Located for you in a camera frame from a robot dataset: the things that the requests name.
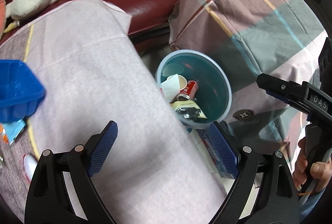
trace orange pillow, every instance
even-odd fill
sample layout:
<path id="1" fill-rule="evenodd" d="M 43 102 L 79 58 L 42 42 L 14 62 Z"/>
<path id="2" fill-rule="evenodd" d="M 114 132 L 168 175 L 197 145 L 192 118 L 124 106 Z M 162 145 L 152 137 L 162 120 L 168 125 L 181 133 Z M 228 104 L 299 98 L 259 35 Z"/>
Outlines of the orange pillow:
<path id="1" fill-rule="evenodd" d="M 5 0 L 0 0 L 0 39 L 5 29 L 5 25 L 6 25 L 6 2 Z"/>

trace fingernail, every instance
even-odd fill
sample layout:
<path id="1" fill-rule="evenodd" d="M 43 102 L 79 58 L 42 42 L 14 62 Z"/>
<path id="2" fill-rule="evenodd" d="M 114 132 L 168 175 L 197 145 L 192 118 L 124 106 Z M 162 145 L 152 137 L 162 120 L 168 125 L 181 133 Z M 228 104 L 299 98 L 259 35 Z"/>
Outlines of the fingernail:
<path id="1" fill-rule="evenodd" d="M 318 173 L 318 170 L 319 170 L 319 164 L 314 163 L 314 164 L 311 166 L 311 173 L 312 173 L 312 174 L 317 174 L 317 173 Z"/>

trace teal trash bin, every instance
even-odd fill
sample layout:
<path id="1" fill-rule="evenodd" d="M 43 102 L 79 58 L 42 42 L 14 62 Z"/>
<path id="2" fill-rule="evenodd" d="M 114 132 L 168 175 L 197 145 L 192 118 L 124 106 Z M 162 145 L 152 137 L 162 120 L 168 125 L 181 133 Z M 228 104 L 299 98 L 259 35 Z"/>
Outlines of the teal trash bin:
<path id="1" fill-rule="evenodd" d="M 211 122 L 220 122 L 225 118 L 230 109 L 232 93 L 229 81 L 217 63 L 196 51 L 176 51 L 166 56 L 160 63 L 156 72 L 158 86 L 161 88 L 161 83 L 174 74 L 198 82 L 196 103 L 207 117 L 192 122 L 178 116 L 185 126 L 205 129 Z"/>

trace human hand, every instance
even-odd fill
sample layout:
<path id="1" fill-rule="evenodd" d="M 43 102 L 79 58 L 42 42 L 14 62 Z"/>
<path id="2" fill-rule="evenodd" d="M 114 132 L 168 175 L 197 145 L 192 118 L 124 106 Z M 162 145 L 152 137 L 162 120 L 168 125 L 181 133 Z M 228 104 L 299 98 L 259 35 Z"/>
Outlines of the human hand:
<path id="1" fill-rule="evenodd" d="M 298 146 L 301 148 L 298 159 L 295 162 L 295 170 L 293 172 L 293 181 L 295 187 L 299 187 L 307 181 L 307 175 L 305 169 L 308 166 L 307 158 L 305 157 L 305 138 L 298 142 Z M 314 189 L 314 192 L 321 192 L 328 185 L 332 176 L 332 161 L 329 159 L 328 163 L 316 162 L 312 164 L 310 168 L 310 174 L 313 178 L 318 179 L 318 184 Z"/>

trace blue sleeve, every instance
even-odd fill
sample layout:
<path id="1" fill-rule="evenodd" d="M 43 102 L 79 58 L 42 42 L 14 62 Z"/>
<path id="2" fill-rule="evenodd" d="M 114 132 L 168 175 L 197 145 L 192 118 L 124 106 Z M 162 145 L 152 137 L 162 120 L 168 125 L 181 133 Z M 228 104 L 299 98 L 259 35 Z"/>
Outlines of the blue sleeve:
<path id="1" fill-rule="evenodd" d="M 315 207 L 316 203 L 322 196 L 324 190 L 321 192 L 311 195 L 304 205 L 300 205 L 300 222 L 305 219 L 305 217 L 311 212 L 311 210 Z"/>

